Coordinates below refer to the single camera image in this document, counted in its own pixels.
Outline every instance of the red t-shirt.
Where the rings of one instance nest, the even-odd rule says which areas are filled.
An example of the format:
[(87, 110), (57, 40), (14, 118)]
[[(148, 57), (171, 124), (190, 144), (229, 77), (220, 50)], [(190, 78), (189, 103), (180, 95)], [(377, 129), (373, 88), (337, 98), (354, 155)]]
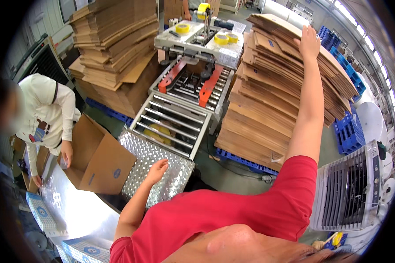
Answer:
[(131, 237), (117, 239), (110, 262), (161, 262), (198, 232), (246, 224), (257, 233), (297, 241), (312, 213), (316, 162), (289, 158), (271, 189), (258, 195), (197, 190), (152, 206)]

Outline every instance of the blue and white box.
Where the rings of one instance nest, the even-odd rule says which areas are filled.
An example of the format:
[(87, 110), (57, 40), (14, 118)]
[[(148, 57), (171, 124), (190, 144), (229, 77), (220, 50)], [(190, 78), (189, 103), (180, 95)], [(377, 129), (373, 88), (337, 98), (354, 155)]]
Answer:
[(64, 252), (64, 248), (62, 245), (56, 245), (58, 254), (60, 255), (60, 259), (63, 261), (63, 263), (78, 263), (76, 259), (72, 258), (71, 256), (67, 255), (66, 252)]
[(82, 238), (64, 240), (61, 242), (64, 252), (85, 263), (109, 263), (110, 251), (105, 248), (97, 247)]
[(38, 226), (42, 231), (45, 232), (47, 237), (60, 236), (60, 232), (57, 230), (57, 224), (50, 212), (45, 206), (44, 201), (40, 195), (26, 192), (26, 201), (37, 221)]

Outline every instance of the diamond plate aluminum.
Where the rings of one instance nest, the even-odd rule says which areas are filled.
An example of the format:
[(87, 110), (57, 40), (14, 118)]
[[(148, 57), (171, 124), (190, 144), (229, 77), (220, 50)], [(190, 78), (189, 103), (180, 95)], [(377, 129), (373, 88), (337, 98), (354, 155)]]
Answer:
[(183, 192), (195, 168), (194, 162), (165, 150), (129, 130), (121, 132), (119, 142), (137, 158), (123, 186), (123, 195), (131, 198), (145, 179), (150, 167), (164, 158), (169, 160), (169, 167), (163, 178), (152, 187), (147, 207), (170, 200), (176, 194)]

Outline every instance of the hand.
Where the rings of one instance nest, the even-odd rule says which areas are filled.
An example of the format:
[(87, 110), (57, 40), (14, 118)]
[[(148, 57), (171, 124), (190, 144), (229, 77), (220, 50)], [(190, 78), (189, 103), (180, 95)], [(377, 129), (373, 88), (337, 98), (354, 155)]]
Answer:
[(186, 13), (186, 15), (184, 16), (184, 20), (192, 20), (192, 15), (190, 13)]
[(37, 187), (42, 186), (42, 179), (40, 176), (32, 176), (32, 180), (34, 180), (34, 183), (37, 185)]
[(72, 163), (73, 149), (72, 144), (68, 140), (61, 142), (61, 157), (67, 163), (67, 168), (69, 168)]
[(317, 37), (315, 29), (311, 26), (303, 26), (301, 41), (294, 39), (294, 42), (299, 46), (303, 60), (311, 60), (318, 57), (321, 48), (321, 39)]
[(165, 171), (169, 167), (169, 160), (162, 159), (158, 162), (154, 163), (149, 169), (148, 175), (146, 176), (144, 183), (149, 183), (151, 186), (158, 183), (159, 180), (163, 177)]

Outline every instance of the yellow tape roll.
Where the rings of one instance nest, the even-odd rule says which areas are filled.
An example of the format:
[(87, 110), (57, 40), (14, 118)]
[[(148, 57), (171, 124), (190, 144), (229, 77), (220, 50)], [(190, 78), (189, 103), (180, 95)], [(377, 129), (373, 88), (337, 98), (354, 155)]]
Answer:
[(228, 44), (228, 37), (224, 34), (216, 34), (214, 37), (214, 41), (218, 45), (226, 45)]
[(230, 43), (237, 43), (238, 42), (238, 36), (236, 34), (228, 33), (226, 36), (228, 38), (228, 42), (230, 42)]
[(176, 24), (176, 32), (179, 34), (189, 33), (190, 25), (188, 24)]
[[(211, 8), (211, 6), (208, 3), (200, 3), (198, 7), (198, 12), (206, 12), (207, 8)], [(205, 19), (205, 16), (198, 15), (198, 19)]]

